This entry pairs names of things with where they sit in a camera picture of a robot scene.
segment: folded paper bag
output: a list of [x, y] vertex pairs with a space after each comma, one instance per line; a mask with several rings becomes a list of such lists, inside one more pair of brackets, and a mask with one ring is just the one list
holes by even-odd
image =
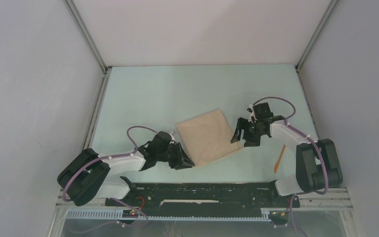
[[203, 166], [240, 151], [240, 142], [231, 144], [233, 131], [220, 109], [176, 125], [189, 157]]

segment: purple cable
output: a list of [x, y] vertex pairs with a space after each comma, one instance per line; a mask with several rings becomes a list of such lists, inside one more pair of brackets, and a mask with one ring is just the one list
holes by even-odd
[[[291, 103], [290, 101], [284, 99], [284, 98], [281, 98], [281, 97], [276, 97], [276, 96], [268, 96], [268, 97], [264, 97], [262, 99], [259, 99], [257, 100], [253, 105], [256, 105], [257, 103], [259, 103], [260, 101], [263, 101], [265, 99], [277, 99], [277, 100], [282, 100], [284, 102], [287, 102], [289, 105], [291, 105], [291, 107], [293, 108], [293, 113], [290, 114], [289, 116], [287, 116], [285, 119], [284, 119], [284, 124], [287, 126], [287, 128], [291, 129], [292, 131], [294, 131], [295, 133], [297, 133], [298, 135], [302, 136], [303, 138], [307, 139], [311, 144], [312, 146], [314, 147], [314, 149], [316, 150], [317, 152], [317, 156], [319, 157], [319, 160], [320, 160], [320, 164], [322, 166], [322, 170], [323, 170], [323, 178], [325, 180], [325, 189], [323, 192], [320, 192], [320, 191], [316, 191], [317, 194], [321, 194], [321, 195], [324, 195], [328, 192], [329, 190], [329, 180], [328, 180], [328, 173], [326, 171], [326, 166], [325, 166], [325, 162], [323, 160], [323, 157], [322, 157], [322, 153], [320, 152], [320, 149], [317, 147], [316, 143], [309, 137], [307, 136], [306, 134], [304, 134], [303, 132], [301, 132], [300, 130], [296, 129], [295, 127], [291, 126], [289, 123], [288, 123], [288, 119], [291, 118], [292, 116], [294, 116], [294, 114], [296, 113], [296, 107], [293, 105], [293, 103]], [[292, 221], [292, 225], [289, 225], [289, 226], [292, 226], [294, 228], [294, 231], [296, 232], [296, 235], [299, 236], [299, 228], [297, 228], [296, 226], [296, 222], [294, 221], [294, 215], [293, 215], [293, 200], [294, 198], [296, 197], [297, 195], [296, 194], [293, 194], [293, 196], [291, 197], [291, 201], [290, 201], [290, 214], [291, 214], [291, 221]], [[282, 228], [282, 227], [286, 227], [285, 225], [280, 225], [280, 226], [277, 226], [277, 225], [274, 225], [276, 228]], [[304, 236], [307, 237], [306, 233], [300, 229], [300, 231], [303, 233]]]
[[293, 108], [293, 113], [288, 115], [285, 119], [284, 119], [284, 123], [285, 125], [287, 125], [288, 123], [288, 119], [291, 118], [292, 116], [294, 116], [294, 114], [296, 113], [296, 107], [293, 105], [293, 103], [291, 103], [290, 101], [284, 99], [284, 98], [281, 98], [281, 97], [276, 97], [276, 96], [267, 96], [267, 97], [264, 97], [262, 99], [259, 99], [257, 100], [253, 105], [256, 105], [257, 103], [263, 101], [263, 100], [266, 100], [266, 99], [277, 99], [277, 100], [282, 100], [286, 103], [288, 103], [289, 105], [291, 105], [291, 107]]
[[[145, 126], [132, 126], [132, 127], [128, 128], [128, 129], [127, 129], [127, 137], [128, 137], [128, 139], [130, 139], [131, 143], [133, 143], [133, 145], [134, 145], [134, 150], [131, 152], [131, 154], [135, 154], [135, 153], [137, 152], [137, 148], [138, 148], [137, 143], [136, 143], [136, 142], [133, 140], [133, 138], [131, 138], [131, 136], [130, 136], [130, 130], [133, 129], [133, 128], [144, 128], [144, 129], [150, 130], [150, 131], [152, 131], [152, 132], [154, 132], [154, 133], [157, 133], [157, 131], [155, 131], [155, 130], [149, 128], [149, 127], [145, 127]], [[127, 157], [127, 156], [129, 156], [129, 155], [130, 155], [130, 153], [124, 153], [124, 154], [112, 155], [111, 157], [112, 157], [112, 158], [118, 158], [118, 157]], [[96, 162], [98, 162], [98, 161], [100, 161], [100, 160], [108, 159], [109, 157], [110, 157], [110, 156], [98, 157], [98, 158], [96, 158], [96, 159], [94, 159], [94, 160], [88, 162], [87, 164], [85, 164], [82, 168], [80, 168], [80, 169], [79, 169], [79, 170], [78, 170], [78, 171], [72, 176], [72, 178], [69, 180], [69, 182], [66, 184], [65, 188], [63, 189], [63, 193], [62, 193], [62, 199], [63, 199], [63, 201], [66, 201], [66, 202], [72, 201], [71, 199], [67, 199], [67, 197], [66, 197], [67, 190], [69, 189], [70, 185], [71, 185], [72, 182], [75, 180], [75, 178], [76, 178], [78, 175], [80, 175], [81, 172], [83, 172], [83, 171], [84, 171], [87, 167], [89, 167], [90, 165], [92, 165], [92, 164], [94, 164], [94, 163], [96, 163]], [[139, 209], [135, 209], [134, 207], [132, 207], [132, 206], [130, 206], [130, 205], [128, 205], [128, 204], [122, 202], [121, 200], [118, 200], [118, 199], [116, 199], [116, 198], [112, 198], [112, 199], [113, 199], [114, 201], [116, 201], [116, 202], [118, 202], [118, 203], [120, 203], [120, 204], [122, 204], [122, 205], [124, 205], [124, 206], [126, 206], [126, 207], [128, 207], [128, 208], [130, 208], [130, 209], [132, 209], [132, 210], [136, 210], [136, 211], [138, 211], [141, 215], [143, 215], [143, 216], [146, 218], [146, 222], [143, 223], [143, 224], [140, 224], [140, 225], [129, 225], [129, 224], [126, 224], [126, 223], [123, 223], [123, 225], [132, 226], [132, 227], [141, 227], [141, 226], [146, 225], [146, 224], [149, 222], [149, 218], [148, 218], [148, 216], [147, 216], [144, 212], [140, 211]], [[91, 228], [91, 229], [89, 229], [89, 230], [86, 230], [86, 231], [79, 231], [79, 232], [78, 232], [78, 231], [73, 231], [73, 230], [71, 230], [70, 226], [68, 226], [68, 229], [69, 229], [70, 232], [72, 232], [72, 233], [74, 233], [74, 234], [83, 234], [83, 233], [87, 233], [87, 232], [93, 231], [93, 230], [95, 230], [95, 229], [97, 229], [97, 228], [100, 228], [100, 227], [102, 227], [102, 226], [105, 226], [105, 225], [108, 225], [108, 224], [113, 224], [113, 223], [117, 223], [117, 221], [108, 221], [108, 222], [102, 223], [102, 224], [100, 224], [100, 225], [98, 225], [98, 226], [96, 226], [96, 227], [93, 227], [93, 228]]]
[[[114, 200], [114, 201], [116, 201], [116, 202], [118, 202], [118, 203], [120, 203], [120, 204], [122, 204], [122, 205], [124, 205], [124, 206], [126, 206], [126, 207], [128, 207], [128, 208], [130, 208], [130, 209], [132, 209], [132, 210], [135, 210], [135, 211], [139, 212], [146, 219], [146, 222], [143, 223], [143, 224], [130, 225], [130, 224], [122, 223], [122, 225], [124, 225], [124, 226], [132, 226], [132, 227], [142, 227], [142, 226], [145, 226], [149, 222], [149, 217], [144, 212], [142, 212], [141, 210], [136, 209], [136, 208], [134, 208], [134, 207], [132, 207], [132, 206], [126, 204], [125, 202], [123, 202], [121, 200], [118, 200], [116, 198], [111, 198], [111, 199]], [[74, 230], [71, 229], [70, 226], [68, 226], [68, 230], [70, 232], [74, 233], [74, 234], [84, 234], [84, 233], [88, 233], [88, 232], [94, 231], [94, 230], [96, 230], [96, 229], [98, 229], [98, 228], [100, 228], [102, 226], [109, 225], [109, 224], [116, 224], [116, 223], [120, 223], [120, 222], [118, 222], [118, 221], [108, 221], [108, 222], [102, 223], [102, 224], [100, 224], [100, 225], [98, 225], [96, 227], [93, 227], [91, 229], [88, 229], [86, 231], [74, 231]]]
[[293, 201], [294, 201], [294, 198], [297, 197], [296, 194], [293, 194], [293, 196], [291, 197], [291, 200], [290, 200], [290, 206], [288, 207], [288, 212], [290, 213], [291, 215], [291, 222], [292, 224], [291, 225], [276, 225], [274, 224], [272, 221], [271, 221], [271, 224], [274, 226], [274, 228], [285, 228], [285, 227], [293, 227], [294, 228], [294, 231], [296, 232], [296, 235], [297, 237], [299, 237], [299, 231], [305, 236], [305, 237], [308, 237], [306, 232], [304, 232], [302, 229], [298, 228], [296, 226], [296, 222], [294, 221], [294, 213], [293, 213]]
[[256, 105], [257, 103], [259, 103], [260, 101], [263, 101], [265, 99], [277, 99], [277, 100], [282, 100], [284, 102], [287, 102], [289, 105], [291, 105], [291, 107], [293, 108], [293, 113], [290, 114], [289, 116], [287, 116], [285, 119], [284, 119], [284, 124], [291, 130], [293, 130], [295, 133], [297, 133], [298, 135], [304, 137], [305, 139], [307, 139], [311, 144], [312, 146], [314, 147], [314, 149], [317, 151], [317, 156], [319, 157], [319, 160], [320, 160], [320, 165], [322, 166], [322, 170], [323, 170], [323, 179], [325, 180], [325, 189], [323, 190], [323, 192], [320, 192], [320, 191], [316, 191], [317, 194], [321, 194], [321, 195], [324, 195], [328, 192], [329, 190], [329, 180], [328, 180], [328, 172], [326, 171], [326, 166], [325, 166], [325, 163], [323, 161], [323, 156], [322, 156], [322, 153], [320, 152], [320, 149], [317, 147], [316, 143], [310, 138], [308, 137], [306, 134], [304, 134], [303, 132], [301, 132], [300, 130], [296, 129], [295, 127], [291, 126], [289, 123], [288, 123], [288, 119], [291, 118], [292, 116], [294, 116], [294, 114], [296, 113], [296, 107], [293, 105], [293, 103], [291, 103], [290, 101], [284, 99], [284, 98], [281, 98], [281, 97], [276, 97], [276, 96], [267, 96], [267, 97], [264, 97], [262, 99], [259, 99], [257, 100], [253, 105]]
[[[157, 133], [155, 130], [151, 129], [151, 128], [148, 128], [148, 127], [145, 127], [145, 126], [132, 126], [132, 127], [129, 127], [127, 129], [127, 137], [128, 139], [130, 139], [130, 141], [133, 143], [134, 145], [134, 150], [131, 152], [131, 154], [135, 154], [137, 152], [137, 143], [133, 140], [133, 138], [131, 138], [130, 136], [130, 130], [133, 129], [133, 128], [144, 128], [144, 129], [147, 129], [147, 130], [150, 130], [154, 133]], [[118, 157], [127, 157], [129, 156], [130, 153], [123, 153], [123, 154], [118, 154], [118, 155], [112, 155], [111, 157], [112, 158], [118, 158]], [[110, 156], [104, 156], [104, 157], [98, 157], [96, 159], [93, 159], [91, 160], [90, 162], [88, 162], [87, 164], [85, 164], [84, 166], [82, 166], [82, 168], [80, 168], [73, 176], [72, 178], [69, 180], [69, 182], [66, 184], [65, 188], [63, 189], [63, 193], [62, 193], [62, 199], [63, 201], [66, 201], [66, 202], [69, 202], [69, 201], [72, 201], [71, 199], [67, 199], [66, 197], [66, 194], [67, 194], [67, 191], [70, 187], [70, 185], [73, 183], [73, 181], [75, 180], [76, 177], [78, 177], [87, 167], [89, 167], [90, 165], [92, 165], [93, 163], [96, 163], [100, 160], [103, 160], [103, 159], [108, 159]]]

